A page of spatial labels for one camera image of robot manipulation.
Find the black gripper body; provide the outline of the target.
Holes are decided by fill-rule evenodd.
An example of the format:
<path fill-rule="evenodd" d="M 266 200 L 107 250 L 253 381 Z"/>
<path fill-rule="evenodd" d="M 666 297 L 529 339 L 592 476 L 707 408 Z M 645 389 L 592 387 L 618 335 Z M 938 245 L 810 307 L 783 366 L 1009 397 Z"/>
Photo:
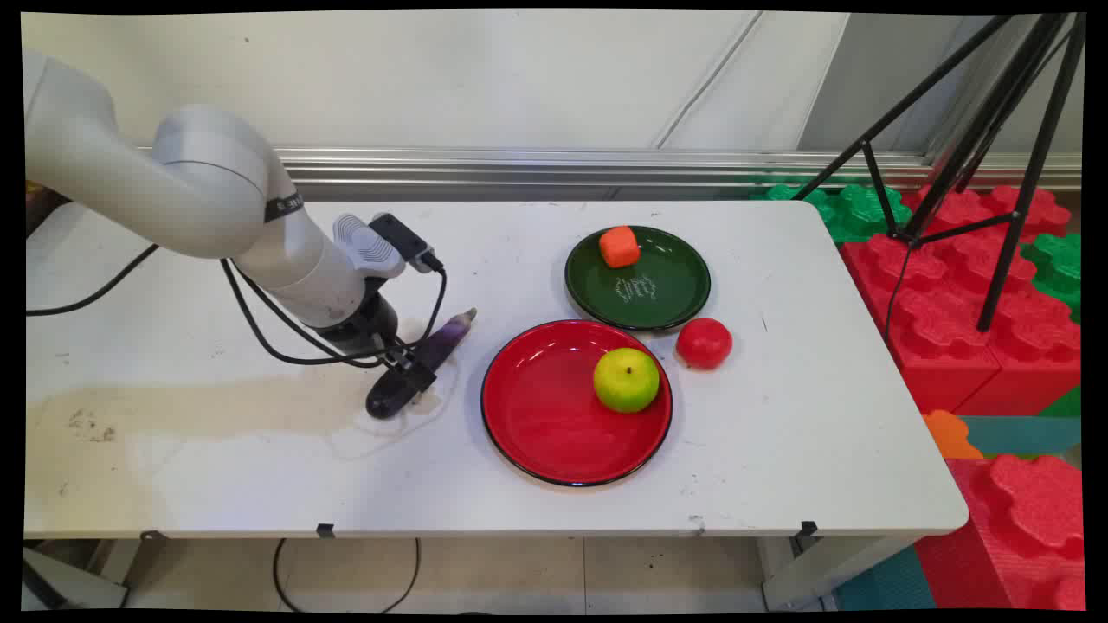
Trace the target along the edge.
<path fill-rule="evenodd" d="M 343 323 L 315 328 L 335 350 L 343 355 L 383 350 L 398 344 L 398 317 L 379 292 L 366 292 L 365 299 L 353 315 Z"/>

